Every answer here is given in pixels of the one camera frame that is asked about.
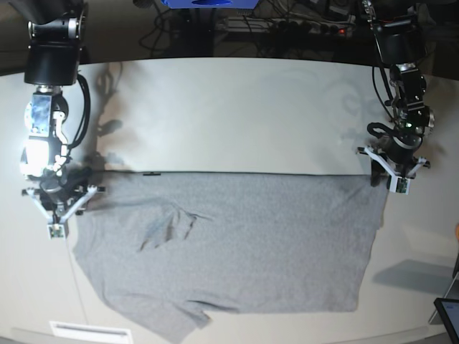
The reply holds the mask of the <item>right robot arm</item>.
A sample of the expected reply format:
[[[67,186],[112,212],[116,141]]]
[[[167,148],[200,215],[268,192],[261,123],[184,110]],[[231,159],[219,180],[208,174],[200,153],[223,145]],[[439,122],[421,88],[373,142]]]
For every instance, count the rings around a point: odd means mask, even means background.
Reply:
[[[88,183],[90,171],[69,172],[67,164],[90,124],[90,90],[78,72],[88,5],[85,1],[10,1],[26,20],[29,46],[24,82],[35,86],[24,111],[27,141],[20,171],[34,183],[23,191],[43,213],[52,232],[99,191]],[[78,84],[83,96],[80,124],[72,140],[64,133],[69,107],[66,86]]]

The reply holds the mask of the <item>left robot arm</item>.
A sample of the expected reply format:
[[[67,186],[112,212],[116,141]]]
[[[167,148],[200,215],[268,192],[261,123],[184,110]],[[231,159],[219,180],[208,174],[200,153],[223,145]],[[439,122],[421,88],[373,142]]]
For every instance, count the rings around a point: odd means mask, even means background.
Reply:
[[[382,179],[392,193],[408,194],[420,168],[430,162],[415,154],[435,125],[435,116],[424,102],[427,81],[418,62],[427,55],[415,1],[363,1],[376,42],[377,65],[387,99],[380,103],[389,124],[370,123],[374,138],[358,152],[370,157],[371,184]]]

